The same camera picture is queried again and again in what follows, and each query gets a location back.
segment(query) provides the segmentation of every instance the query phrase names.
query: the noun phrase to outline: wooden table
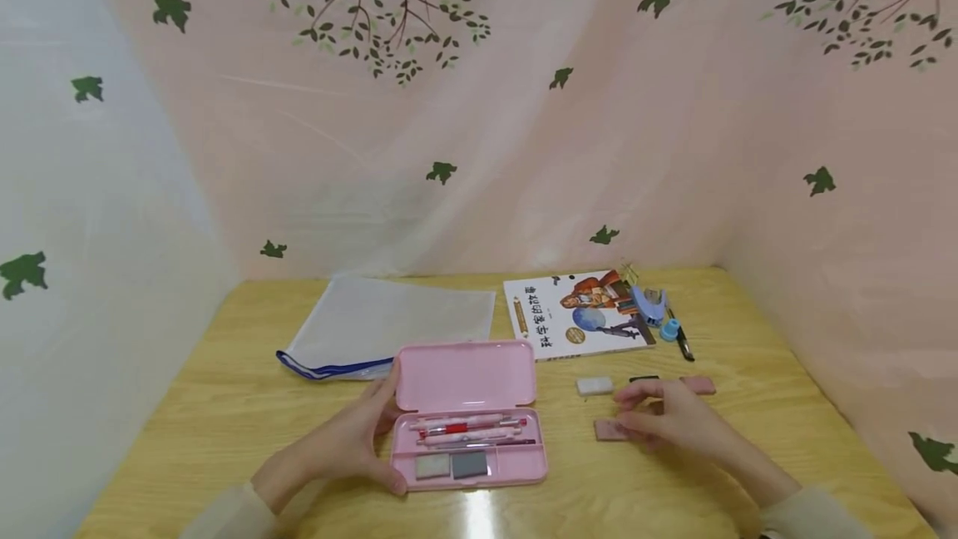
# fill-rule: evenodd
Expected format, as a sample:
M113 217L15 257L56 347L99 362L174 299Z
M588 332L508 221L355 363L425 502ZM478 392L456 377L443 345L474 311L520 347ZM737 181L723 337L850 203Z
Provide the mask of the wooden table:
M674 451L650 456L628 443L594 440L592 420L611 414L611 401L580 398L575 378L609 375L620 386L629 376L657 373L710 375L718 386L712 403L733 425L800 482L830 489L877 537L934 538L728 274L679 269L640 276L668 290L698 361L687 363L674 344L660 344L537 364L546 481L402 500L366 482L336 482L289 536L749 537L757 532L755 507L717 469ZM405 281L494 289L491 336L500 339L511 337L504 279ZM216 494L246 481L273 451L359 394L361 383L310 383L273 358L325 287L316 280L254 281L229 295L78 537L177 537Z

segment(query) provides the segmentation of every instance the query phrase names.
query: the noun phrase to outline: gray eraser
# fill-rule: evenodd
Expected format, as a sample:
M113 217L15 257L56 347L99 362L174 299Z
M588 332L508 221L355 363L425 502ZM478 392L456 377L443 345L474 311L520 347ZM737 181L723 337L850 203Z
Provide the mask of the gray eraser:
M448 453L430 453L428 456L416 456L416 478L434 478L449 476Z
M489 465L486 463L486 452L453 453L452 477L485 477L489 474Z

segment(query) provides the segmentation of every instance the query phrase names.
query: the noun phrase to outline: book cover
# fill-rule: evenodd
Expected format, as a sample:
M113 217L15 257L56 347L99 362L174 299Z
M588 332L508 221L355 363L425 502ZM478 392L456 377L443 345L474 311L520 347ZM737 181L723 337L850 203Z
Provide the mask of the book cover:
M617 269L504 283L512 330L536 360L651 348L655 338Z

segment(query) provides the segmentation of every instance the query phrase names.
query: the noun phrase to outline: hand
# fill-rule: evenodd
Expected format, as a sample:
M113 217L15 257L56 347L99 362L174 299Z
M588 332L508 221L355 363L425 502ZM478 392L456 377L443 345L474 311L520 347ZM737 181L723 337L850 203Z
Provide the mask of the hand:
M403 495L405 478L373 451L373 438L401 413L393 404L398 381L394 363L389 378L372 381L359 399L266 461L252 480L266 505L279 514L305 483L320 478L366 477Z
M661 401L645 402L649 398ZM681 381L641 379L620 389L612 399L619 404L620 424L649 449L672 443L720 461L748 445L748 440Z
M645 404L648 398L661 401ZM780 503L802 488L681 381L643 379L612 399L619 403L619 422L632 438L653 449L672 443L712 459L758 507Z

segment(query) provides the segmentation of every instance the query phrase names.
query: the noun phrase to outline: pink pencil case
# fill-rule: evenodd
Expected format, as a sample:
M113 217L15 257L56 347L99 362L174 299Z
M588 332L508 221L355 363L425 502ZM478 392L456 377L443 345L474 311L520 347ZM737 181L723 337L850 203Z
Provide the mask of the pink pencil case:
M533 346L520 339L503 342L410 345L399 350L397 405L410 411L393 425L390 463L406 478L410 491L541 482L549 471L538 413L525 408L536 401L536 357ZM512 441L522 445L496 445L464 449L417 444L419 431L411 428L422 418L466 418L502 413L525 419ZM416 458L449 452L484 452L486 474L467 478L449 476L416 478Z

